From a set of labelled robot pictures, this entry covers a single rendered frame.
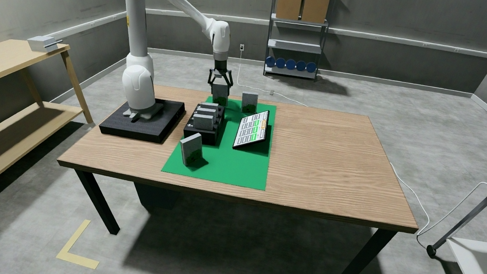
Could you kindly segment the green mat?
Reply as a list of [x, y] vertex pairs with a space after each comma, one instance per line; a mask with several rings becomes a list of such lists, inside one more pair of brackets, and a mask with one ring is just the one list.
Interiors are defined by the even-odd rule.
[[241, 100], [228, 99], [217, 142], [202, 144], [201, 159], [185, 166], [179, 141], [161, 171], [265, 191], [276, 106], [257, 104], [256, 114], [270, 111], [266, 141], [233, 149], [241, 118], [253, 115], [241, 107]]

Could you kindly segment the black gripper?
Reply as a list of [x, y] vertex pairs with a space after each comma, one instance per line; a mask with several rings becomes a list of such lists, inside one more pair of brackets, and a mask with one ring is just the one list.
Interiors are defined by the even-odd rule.
[[[209, 81], [209, 80], [211, 80], [211, 78], [212, 78], [212, 73], [213, 73], [213, 71], [215, 71], [215, 69], [222, 69], [222, 70], [223, 70], [223, 72], [225, 72], [225, 75], [224, 75], [223, 77], [224, 77], [224, 79], [226, 80], [226, 83], [227, 83], [227, 85], [228, 85], [228, 96], [229, 96], [229, 89], [231, 88], [231, 86], [233, 86], [233, 80], [232, 80], [232, 75], [231, 75], [232, 70], [227, 70], [227, 60], [226, 60], [226, 61], [217, 61], [217, 60], [215, 60], [215, 68], [214, 68], [214, 69], [212, 69], [212, 68], [210, 68], [210, 69], [209, 69], [209, 78], [208, 78], [208, 84], [209, 84], [211, 87], [212, 87], [212, 85], [213, 85], [213, 82], [214, 82], [214, 80], [215, 80], [215, 77], [213, 78], [213, 80], [212, 80], [212, 81]], [[229, 80], [228, 80], [228, 78], [227, 78], [227, 76], [226, 76], [226, 73], [227, 73], [227, 72], [229, 73], [229, 79], [230, 79], [230, 82], [229, 82]]]

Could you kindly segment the black-framed status display screen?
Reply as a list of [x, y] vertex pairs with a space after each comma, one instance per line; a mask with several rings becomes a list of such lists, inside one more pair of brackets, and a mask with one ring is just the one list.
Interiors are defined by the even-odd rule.
[[265, 142], [269, 110], [241, 118], [232, 148]]

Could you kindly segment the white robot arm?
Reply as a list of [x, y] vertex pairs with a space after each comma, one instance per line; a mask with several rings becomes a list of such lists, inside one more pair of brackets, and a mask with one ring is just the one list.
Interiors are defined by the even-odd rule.
[[[208, 39], [212, 39], [214, 60], [228, 59], [230, 29], [227, 22], [205, 17], [186, 0], [167, 1], [193, 18]], [[151, 120], [164, 105], [156, 104], [153, 90], [154, 68], [153, 57], [147, 49], [145, 0], [126, 0], [126, 11], [130, 53], [122, 80], [129, 109], [123, 116], [129, 116], [131, 121]]]

